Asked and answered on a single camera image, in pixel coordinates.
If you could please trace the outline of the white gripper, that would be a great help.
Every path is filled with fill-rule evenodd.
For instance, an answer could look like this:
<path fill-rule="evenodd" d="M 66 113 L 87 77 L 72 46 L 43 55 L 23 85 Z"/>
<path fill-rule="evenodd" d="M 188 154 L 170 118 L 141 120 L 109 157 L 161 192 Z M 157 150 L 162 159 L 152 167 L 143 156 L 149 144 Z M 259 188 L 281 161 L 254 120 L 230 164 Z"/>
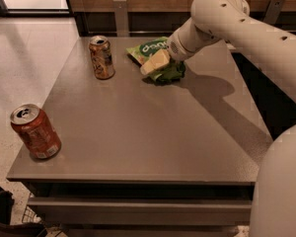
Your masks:
<path fill-rule="evenodd" d="M 184 61 L 202 48 L 220 41 L 213 35 L 207 34 L 196 27 L 192 18 L 189 18 L 181 27 L 175 30 L 167 39 L 167 49 L 159 49 L 141 67 L 143 75 L 149 75 L 175 61 Z"/>

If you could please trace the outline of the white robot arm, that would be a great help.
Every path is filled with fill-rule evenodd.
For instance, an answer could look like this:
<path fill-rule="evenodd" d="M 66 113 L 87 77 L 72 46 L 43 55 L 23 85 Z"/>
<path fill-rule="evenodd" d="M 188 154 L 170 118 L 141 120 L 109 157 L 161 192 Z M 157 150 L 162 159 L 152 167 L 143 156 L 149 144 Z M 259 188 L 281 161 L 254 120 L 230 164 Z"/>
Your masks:
<path fill-rule="evenodd" d="M 296 105 L 296 36 L 250 17 L 245 0 L 193 0 L 190 18 L 166 48 L 141 66 L 143 75 L 184 61 L 219 40 L 228 41 L 257 68 L 263 80 L 247 83 L 256 104 L 269 115 Z M 250 237 L 296 237 L 296 124 L 278 135 L 259 167 Z"/>

